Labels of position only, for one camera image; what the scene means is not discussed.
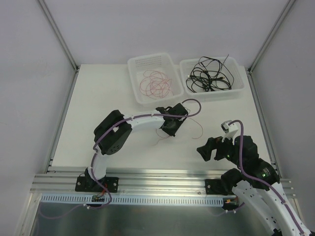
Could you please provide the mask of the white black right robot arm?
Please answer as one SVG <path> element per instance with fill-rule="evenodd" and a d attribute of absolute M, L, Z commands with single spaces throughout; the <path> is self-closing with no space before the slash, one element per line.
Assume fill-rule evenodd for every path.
<path fill-rule="evenodd" d="M 204 161 L 227 159 L 236 165 L 220 179 L 206 179 L 207 194 L 236 195 L 242 204 L 255 210 L 261 223 L 273 236 L 313 236 L 298 217 L 284 193 L 280 177 L 268 162 L 259 157 L 251 136 L 209 138 L 197 152 Z"/>

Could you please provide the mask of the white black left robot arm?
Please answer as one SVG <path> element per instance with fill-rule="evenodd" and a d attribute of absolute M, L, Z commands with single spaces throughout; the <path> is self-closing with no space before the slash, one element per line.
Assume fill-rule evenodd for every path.
<path fill-rule="evenodd" d="M 132 132 L 142 129 L 161 129 L 169 136 L 176 132 L 189 116 L 187 109 L 180 103 L 174 107 L 158 107 L 149 114 L 133 117 L 113 110 L 94 130 L 94 155 L 85 170 L 86 185 L 92 191 L 103 187 L 106 176 L 106 155 L 120 151 Z"/>

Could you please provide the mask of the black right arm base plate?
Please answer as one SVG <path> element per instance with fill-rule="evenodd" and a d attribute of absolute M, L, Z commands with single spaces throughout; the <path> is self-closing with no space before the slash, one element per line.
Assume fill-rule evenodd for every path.
<path fill-rule="evenodd" d="M 206 179 L 205 191 L 207 195 L 233 195 L 232 187 L 222 179 Z"/>

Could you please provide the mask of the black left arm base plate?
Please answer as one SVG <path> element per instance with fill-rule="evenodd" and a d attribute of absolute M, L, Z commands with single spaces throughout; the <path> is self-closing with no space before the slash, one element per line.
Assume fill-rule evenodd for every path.
<path fill-rule="evenodd" d="M 99 183 L 104 186 L 110 193 L 117 193 L 119 186 L 118 177 L 104 177 L 99 180 Z M 101 192 L 103 188 L 93 179 L 79 176 L 75 185 L 75 192 Z"/>

